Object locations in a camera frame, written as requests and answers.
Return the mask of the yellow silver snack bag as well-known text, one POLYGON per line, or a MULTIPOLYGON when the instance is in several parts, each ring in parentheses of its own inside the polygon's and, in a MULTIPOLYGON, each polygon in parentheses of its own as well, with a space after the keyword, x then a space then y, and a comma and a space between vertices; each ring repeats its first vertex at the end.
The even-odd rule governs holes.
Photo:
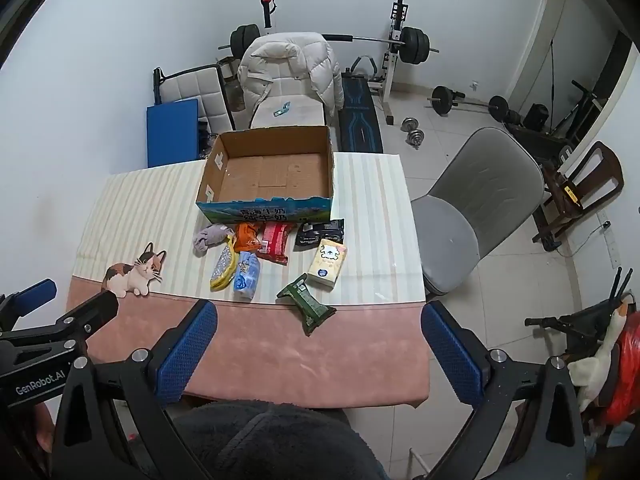
POLYGON ((225 289, 234 278, 239 262, 239 254, 235 251, 234 245, 235 236, 228 235, 224 242, 224 249, 218 257, 209 280, 209 289, 212 292, 219 292, 225 289))

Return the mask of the purple cloth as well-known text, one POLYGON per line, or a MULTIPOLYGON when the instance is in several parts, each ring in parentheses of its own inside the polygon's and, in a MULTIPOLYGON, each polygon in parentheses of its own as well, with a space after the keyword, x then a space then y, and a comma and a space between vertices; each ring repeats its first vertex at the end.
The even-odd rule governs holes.
POLYGON ((218 246, 232 237, 234 231, 222 223, 212 223, 198 231, 193 237, 193 252, 198 258, 206 255, 209 248, 218 246))

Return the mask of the blue tissue pack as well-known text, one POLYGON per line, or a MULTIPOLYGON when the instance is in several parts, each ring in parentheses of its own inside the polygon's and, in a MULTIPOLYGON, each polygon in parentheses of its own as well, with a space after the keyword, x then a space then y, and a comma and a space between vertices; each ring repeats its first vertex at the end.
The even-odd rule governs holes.
POLYGON ((240 252, 233 279, 236 296, 252 300, 255 296, 260 274, 260 262, 254 252, 240 252))

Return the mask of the orange snack bag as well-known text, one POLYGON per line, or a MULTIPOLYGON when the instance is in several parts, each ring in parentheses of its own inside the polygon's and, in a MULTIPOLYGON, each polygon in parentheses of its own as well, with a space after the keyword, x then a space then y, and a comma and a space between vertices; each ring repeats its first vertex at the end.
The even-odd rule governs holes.
POLYGON ((259 232, 262 222, 241 222, 235 226, 234 250, 236 252, 257 252, 262 247, 259 232))

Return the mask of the red snack bag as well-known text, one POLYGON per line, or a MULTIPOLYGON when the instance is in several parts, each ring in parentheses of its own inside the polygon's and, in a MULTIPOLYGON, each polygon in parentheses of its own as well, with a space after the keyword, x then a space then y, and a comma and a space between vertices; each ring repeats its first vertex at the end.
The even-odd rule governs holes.
POLYGON ((262 230, 260 247, 257 249, 257 257, 286 266, 288 264, 286 243, 294 228, 293 222, 266 222, 262 230))

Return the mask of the green snack bag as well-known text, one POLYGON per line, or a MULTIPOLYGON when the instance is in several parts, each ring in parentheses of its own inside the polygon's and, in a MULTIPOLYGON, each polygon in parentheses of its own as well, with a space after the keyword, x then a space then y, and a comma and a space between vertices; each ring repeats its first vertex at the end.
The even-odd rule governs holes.
POLYGON ((337 312, 334 307, 318 301, 306 284, 307 274, 300 274, 296 280, 284 286, 277 293, 278 299, 291 300, 302 317, 303 331, 309 337, 326 320, 337 312))

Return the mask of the black snack bag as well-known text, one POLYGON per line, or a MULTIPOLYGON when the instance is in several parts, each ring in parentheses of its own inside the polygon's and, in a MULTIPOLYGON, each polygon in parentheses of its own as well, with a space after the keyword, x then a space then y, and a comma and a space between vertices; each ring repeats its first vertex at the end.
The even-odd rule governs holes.
POLYGON ((343 219, 335 219, 323 222, 303 222, 296 233, 294 247, 297 250, 316 248, 322 240, 342 244, 344 242, 345 228, 343 219))

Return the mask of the cream tissue pack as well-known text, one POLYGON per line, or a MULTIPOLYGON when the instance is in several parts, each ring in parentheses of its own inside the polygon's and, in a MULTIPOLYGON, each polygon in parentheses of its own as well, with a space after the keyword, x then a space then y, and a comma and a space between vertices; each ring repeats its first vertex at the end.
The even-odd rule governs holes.
POLYGON ((307 278, 332 289, 340 277, 346 252, 345 245, 328 238, 322 238, 311 261, 307 278))

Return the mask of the white goose plush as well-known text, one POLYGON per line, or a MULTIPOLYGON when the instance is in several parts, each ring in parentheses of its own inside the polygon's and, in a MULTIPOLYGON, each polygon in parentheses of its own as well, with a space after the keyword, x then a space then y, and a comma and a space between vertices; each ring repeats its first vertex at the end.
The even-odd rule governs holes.
POLYGON ((577 403, 581 413, 597 399, 605 385, 611 369, 611 353, 614 349, 614 344, 625 327, 628 307, 628 301, 624 300, 613 311, 603 342, 594 356, 583 358, 567 365, 573 386, 579 388, 577 403))

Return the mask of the dark fleece clothing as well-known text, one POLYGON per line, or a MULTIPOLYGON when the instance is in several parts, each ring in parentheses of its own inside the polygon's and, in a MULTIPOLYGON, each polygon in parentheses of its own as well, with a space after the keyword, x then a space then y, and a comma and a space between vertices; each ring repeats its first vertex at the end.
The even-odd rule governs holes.
POLYGON ((385 479, 345 417, 264 401, 213 402, 174 420, 214 479, 385 479))

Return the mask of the blue folded mat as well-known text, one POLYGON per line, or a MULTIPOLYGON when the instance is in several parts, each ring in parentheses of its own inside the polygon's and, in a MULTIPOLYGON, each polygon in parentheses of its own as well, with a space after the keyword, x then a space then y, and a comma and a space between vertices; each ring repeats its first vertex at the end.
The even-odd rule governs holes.
POLYGON ((146 109, 148 167, 198 159, 198 101, 194 99, 146 109))

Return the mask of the striped pink cat tablecloth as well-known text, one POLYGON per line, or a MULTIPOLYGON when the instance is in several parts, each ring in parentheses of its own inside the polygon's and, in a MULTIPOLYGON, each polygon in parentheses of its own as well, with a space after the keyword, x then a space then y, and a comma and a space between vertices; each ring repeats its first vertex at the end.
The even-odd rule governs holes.
POLYGON ((335 308, 306 334, 284 286, 305 273, 314 255, 288 252, 265 261, 250 301, 209 279, 219 252, 194 254, 205 224, 195 194, 204 162, 118 174, 106 182, 77 251, 67 302, 96 294, 106 269, 133 262, 146 246, 166 252, 148 296, 128 296, 116 318, 89 341, 101 362, 117 361, 156 341, 198 298, 214 303, 214 339, 188 393, 209 399, 260 399, 306 408, 421 404, 430 393, 430 349, 420 330, 425 294, 416 229, 396 155, 340 153, 334 158, 332 214, 345 222, 347 248, 332 288, 312 296, 335 308))

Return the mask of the open cardboard box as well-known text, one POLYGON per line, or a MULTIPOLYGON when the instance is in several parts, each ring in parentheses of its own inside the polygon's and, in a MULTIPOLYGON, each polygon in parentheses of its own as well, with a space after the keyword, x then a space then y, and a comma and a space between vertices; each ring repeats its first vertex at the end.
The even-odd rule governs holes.
POLYGON ((326 126, 230 131, 217 136, 195 203, 213 223, 328 220, 332 178, 326 126))

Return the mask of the grey office chair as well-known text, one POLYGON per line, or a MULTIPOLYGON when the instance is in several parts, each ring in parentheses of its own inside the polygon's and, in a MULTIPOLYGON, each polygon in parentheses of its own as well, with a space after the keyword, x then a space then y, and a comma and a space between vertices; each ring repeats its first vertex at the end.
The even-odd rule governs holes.
POLYGON ((510 133, 472 133, 430 190, 411 202, 427 295, 462 285, 543 198, 539 165, 510 133))

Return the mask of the white quilted bench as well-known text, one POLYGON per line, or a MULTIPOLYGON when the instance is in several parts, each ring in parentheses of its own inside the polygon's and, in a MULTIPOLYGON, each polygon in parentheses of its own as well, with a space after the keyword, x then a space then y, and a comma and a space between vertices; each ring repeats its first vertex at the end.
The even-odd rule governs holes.
POLYGON ((235 121, 224 90, 224 74, 218 63, 202 65, 171 75, 153 70, 154 104, 195 100, 198 120, 213 134, 233 131, 235 121))

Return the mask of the brown wooden chair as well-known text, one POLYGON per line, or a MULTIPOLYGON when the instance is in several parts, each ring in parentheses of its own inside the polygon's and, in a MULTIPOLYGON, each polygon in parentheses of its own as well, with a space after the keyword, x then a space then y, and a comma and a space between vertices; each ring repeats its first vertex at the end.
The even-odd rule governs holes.
POLYGON ((532 242, 546 252, 559 248, 561 235, 620 194, 625 183, 620 160, 601 141, 591 145, 568 176, 548 162, 541 170, 549 197, 533 213, 537 233, 532 242))

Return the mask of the blue packet on chair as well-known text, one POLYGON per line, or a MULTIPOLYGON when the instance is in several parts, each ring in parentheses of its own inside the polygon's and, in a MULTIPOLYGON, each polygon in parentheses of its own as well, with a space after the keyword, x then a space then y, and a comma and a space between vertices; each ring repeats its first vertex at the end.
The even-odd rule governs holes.
POLYGON ((284 102, 279 108, 277 108, 276 110, 274 110, 272 112, 274 117, 281 117, 284 114, 286 114, 291 108, 291 102, 290 101, 286 101, 284 102))

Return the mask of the white padded chair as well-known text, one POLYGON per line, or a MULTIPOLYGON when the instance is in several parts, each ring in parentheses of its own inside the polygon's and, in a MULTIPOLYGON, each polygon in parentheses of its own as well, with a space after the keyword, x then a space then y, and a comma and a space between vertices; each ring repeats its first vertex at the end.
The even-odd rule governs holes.
POLYGON ((271 128, 285 126, 324 126, 324 106, 321 101, 311 96, 270 96, 256 108, 250 120, 250 128, 271 128), (284 102, 290 101, 290 110, 281 117, 274 117, 272 112, 284 102))

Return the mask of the white puffer jacket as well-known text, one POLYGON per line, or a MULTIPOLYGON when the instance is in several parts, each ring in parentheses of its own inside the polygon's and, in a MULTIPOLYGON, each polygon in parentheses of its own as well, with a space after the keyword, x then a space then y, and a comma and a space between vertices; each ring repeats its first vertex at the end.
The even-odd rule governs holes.
POLYGON ((260 36, 241 58, 238 77, 244 104, 254 118, 265 100, 308 96, 334 116, 345 93, 337 56, 318 32, 277 32, 260 36))

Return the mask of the chrome dumbbell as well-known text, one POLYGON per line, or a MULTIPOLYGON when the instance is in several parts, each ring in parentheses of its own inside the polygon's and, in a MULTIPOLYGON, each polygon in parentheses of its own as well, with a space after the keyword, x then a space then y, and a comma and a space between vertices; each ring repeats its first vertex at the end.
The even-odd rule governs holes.
POLYGON ((406 143, 418 150, 424 139, 425 133, 419 128, 419 121, 414 117, 406 117, 400 126, 400 130, 406 134, 406 143))

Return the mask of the black blue weight bench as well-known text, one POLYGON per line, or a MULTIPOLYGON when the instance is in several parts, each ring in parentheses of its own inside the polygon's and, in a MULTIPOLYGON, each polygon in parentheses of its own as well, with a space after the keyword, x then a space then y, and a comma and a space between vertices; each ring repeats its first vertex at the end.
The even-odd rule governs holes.
POLYGON ((344 105, 338 112, 338 149, 382 154, 381 130, 368 82, 363 77, 342 73, 342 86, 344 105))

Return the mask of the barbell on floor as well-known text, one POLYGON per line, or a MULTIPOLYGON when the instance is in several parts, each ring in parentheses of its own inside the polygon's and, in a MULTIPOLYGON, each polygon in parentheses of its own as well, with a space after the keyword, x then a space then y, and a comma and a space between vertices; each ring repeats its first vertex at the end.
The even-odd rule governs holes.
POLYGON ((486 108, 496 122, 503 122, 510 112, 508 101, 502 96, 493 96, 488 102, 468 100, 463 92, 454 91, 445 86, 437 86, 427 98, 434 112, 439 116, 447 116, 459 105, 486 108))

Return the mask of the barbell on rack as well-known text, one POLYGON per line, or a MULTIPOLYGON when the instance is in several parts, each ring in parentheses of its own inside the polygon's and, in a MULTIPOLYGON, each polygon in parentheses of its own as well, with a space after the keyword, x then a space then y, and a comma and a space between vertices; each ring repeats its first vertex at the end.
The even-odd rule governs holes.
MULTIPOLYGON (((260 30, 256 24, 240 25, 230 34, 228 44, 219 46, 218 49, 229 49, 235 58, 242 58, 250 44, 259 37, 260 30)), ((432 52, 438 53, 437 49, 431 47, 431 41, 427 34, 423 30, 414 27, 401 29, 399 40, 337 34, 323 34, 322 37, 328 41, 369 41, 389 44, 392 47, 392 51, 399 54, 401 62, 412 65, 424 63, 432 52)))

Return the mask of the white weight rack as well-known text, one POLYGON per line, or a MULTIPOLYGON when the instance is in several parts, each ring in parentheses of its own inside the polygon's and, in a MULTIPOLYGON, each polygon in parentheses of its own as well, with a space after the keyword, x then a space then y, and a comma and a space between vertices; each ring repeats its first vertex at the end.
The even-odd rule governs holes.
POLYGON ((395 68, 399 60, 401 29, 405 24, 407 9, 405 0, 396 0, 393 3, 392 12, 390 12, 390 33, 388 34, 390 43, 383 55, 381 88, 378 96, 381 99, 385 122, 389 126, 395 123, 395 116, 390 107, 390 92, 392 92, 395 68))

